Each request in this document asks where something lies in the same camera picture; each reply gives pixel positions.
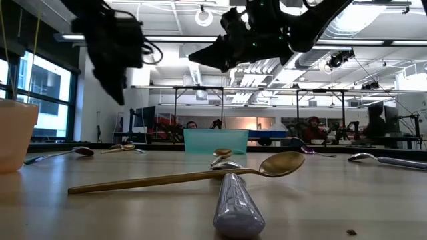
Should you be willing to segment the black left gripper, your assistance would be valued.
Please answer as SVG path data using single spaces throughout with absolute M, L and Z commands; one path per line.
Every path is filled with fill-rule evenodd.
M 79 9 L 73 13 L 71 30 L 83 34 L 95 78 L 103 90 L 119 105 L 124 105 L 126 69 L 143 66 L 143 32 L 142 22 L 134 15 L 124 12 L 124 16 L 119 17 L 118 13 L 114 9 Z M 112 82 L 104 71 L 116 71 Z

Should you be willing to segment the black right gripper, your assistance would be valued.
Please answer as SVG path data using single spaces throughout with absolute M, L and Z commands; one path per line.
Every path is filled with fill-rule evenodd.
M 220 25 L 226 31 L 212 45 L 189 55 L 189 60 L 226 72 L 238 63 L 274 57 L 289 57 L 286 42 L 286 14 L 278 6 L 247 6 L 244 14 L 235 7 L 222 14 Z

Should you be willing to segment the gold spoon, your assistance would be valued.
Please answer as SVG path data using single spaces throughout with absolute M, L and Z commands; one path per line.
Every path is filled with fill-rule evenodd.
M 115 153 L 115 152 L 119 152 L 119 151 L 123 151 L 124 147 L 121 144 L 116 144 L 111 146 L 108 150 L 102 151 L 101 154 L 106 154 L 106 153 Z
M 214 165 L 221 162 L 223 159 L 227 159 L 228 157 L 230 157 L 232 154 L 232 150 L 230 149 L 216 149 L 213 152 L 215 159 L 211 162 L 211 166 L 213 167 Z
M 112 191 L 118 189 L 132 189 L 139 187 L 151 187 L 157 185 L 169 185 L 175 183 L 185 183 L 191 181 L 201 181 L 225 176 L 228 173 L 236 175 L 255 174 L 263 177 L 283 177 L 298 170 L 305 161 L 304 155 L 295 151 L 286 151 L 271 155 L 261 162 L 258 170 L 250 168 L 222 169 L 213 171 L 202 171 L 195 173 L 182 173 L 177 175 L 164 175 L 158 177 L 147 177 L 141 179 L 129 179 L 123 181 L 112 181 L 83 185 L 68 188 L 68 194 L 90 193 L 99 191 Z
M 139 153 L 145 153 L 144 150 L 141 149 L 137 149 L 136 146 L 134 144 L 125 144 L 122 146 L 122 149 L 124 151 L 137 151 Z

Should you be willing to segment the lavender-handled silver spoon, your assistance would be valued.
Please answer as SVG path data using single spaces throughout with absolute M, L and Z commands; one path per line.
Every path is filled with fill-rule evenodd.
M 401 167 L 409 167 L 413 169 L 421 169 L 421 170 L 427 170 L 427 163 L 426 162 L 419 162 L 419 161 L 411 161 L 411 160 L 405 160 L 405 159 L 396 159 L 391 157 L 375 157 L 372 154 L 369 153 L 356 153 L 348 158 L 348 161 L 357 161 L 361 159 L 374 159 L 379 163 L 389 164 L 389 165 L 397 165 Z
M 236 173 L 226 173 L 222 177 L 213 217 L 216 231 L 231 239 L 253 239 L 264 230 L 265 225 L 243 179 Z

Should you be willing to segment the black computer monitor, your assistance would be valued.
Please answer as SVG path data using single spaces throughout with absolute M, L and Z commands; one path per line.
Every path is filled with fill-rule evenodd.
M 153 128 L 155 124 L 155 106 L 138 108 L 134 111 L 134 127 Z
M 399 132 L 399 115 L 398 109 L 395 107 L 384 106 L 384 117 L 386 123 L 386 132 Z

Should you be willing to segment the long ceiling light bar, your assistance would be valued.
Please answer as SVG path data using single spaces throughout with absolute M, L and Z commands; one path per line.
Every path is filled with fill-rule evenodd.
M 425 40 L 320 39 L 320 40 L 318 40 L 316 45 L 427 47 L 427 41 L 425 41 Z
M 215 36 L 186 36 L 186 35 L 146 35 L 146 39 L 156 43 L 213 43 Z M 82 42 L 85 41 L 83 35 L 54 34 L 58 42 Z

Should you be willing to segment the black-framed window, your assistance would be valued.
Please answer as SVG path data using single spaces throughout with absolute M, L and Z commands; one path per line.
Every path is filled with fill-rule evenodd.
M 26 51 L 9 61 L 0 56 L 0 99 L 38 106 L 32 138 L 66 140 L 73 135 L 77 77 Z

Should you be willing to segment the teal plastic bin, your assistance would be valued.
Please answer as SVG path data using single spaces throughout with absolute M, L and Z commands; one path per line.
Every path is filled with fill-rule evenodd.
M 216 149 L 229 149 L 233 154 L 245 154 L 248 130 L 236 129 L 185 129 L 185 151 L 188 153 L 213 153 Z

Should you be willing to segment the blue storage bins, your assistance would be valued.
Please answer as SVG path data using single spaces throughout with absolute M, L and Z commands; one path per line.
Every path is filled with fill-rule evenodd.
M 260 131 L 260 130 L 249 130 L 248 137 L 249 138 L 262 138 L 262 137 L 268 137 L 268 138 L 285 138 L 288 136 L 287 131 Z

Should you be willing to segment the orange plastic bin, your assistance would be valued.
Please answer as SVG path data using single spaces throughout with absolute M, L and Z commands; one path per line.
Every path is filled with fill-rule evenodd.
M 37 105 L 0 99 L 0 173 L 23 166 L 38 113 Z

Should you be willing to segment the black station frame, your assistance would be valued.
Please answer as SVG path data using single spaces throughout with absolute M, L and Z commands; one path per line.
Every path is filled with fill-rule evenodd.
M 215 87 L 215 86 L 201 86 L 201 85 L 194 85 L 194 86 L 173 86 L 172 87 L 175 90 L 175 95 L 174 95 L 174 117 L 175 117 L 175 122 L 177 122 L 177 100 L 179 99 L 178 97 L 178 90 L 179 89 L 184 89 L 184 90 L 194 90 L 194 91 L 208 91 L 211 90 L 213 93 L 216 93 L 216 90 L 221 92 L 221 96 L 218 96 L 218 98 L 221 101 L 221 117 L 220 117 L 220 121 L 221 121 L 221 125 L 220 125 L 220 129 L 223 128 L 224 126 L 224 87 Z
M 300 123 L 300 105 L 299 101 L 300 98 L 303 96 L 300 96 L 300 92 L 309 93 L 331 93 L 333 96 L 335 96 L 337 99 L 341 101 L 341 109 L 342 109 L 342 123 L 346 123 L 346 117 L 345 117 L 345 93 L 348 92 L 347 89 L 325 89 L 325 88 L 319 88 L 319 89 L 295 89 L 296 92 L 296 122 Z

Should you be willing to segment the black aluminium table frame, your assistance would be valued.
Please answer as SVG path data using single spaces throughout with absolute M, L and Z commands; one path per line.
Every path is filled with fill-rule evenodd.
M 107 143 L 30 143 L 27 153 L 42 153 L 71 150 L 76 146 L 89 147 L 91 149 L 107 149 L 111 145 Z M 184 145 L 142 145 L 137 144 L 138 149 L 146 151 L 185 151 Z M 360 147 L 312 147 L 318 153 L 329 154 L 356 154 L 369 153 L 377 157 L 391 157 L 397 159 L 427 162 L 427 151 L 404 149 L 379 149 Z M 284 151 L 300 151 L 300 147 L 247 147 L 248 153 L 279 153 Z

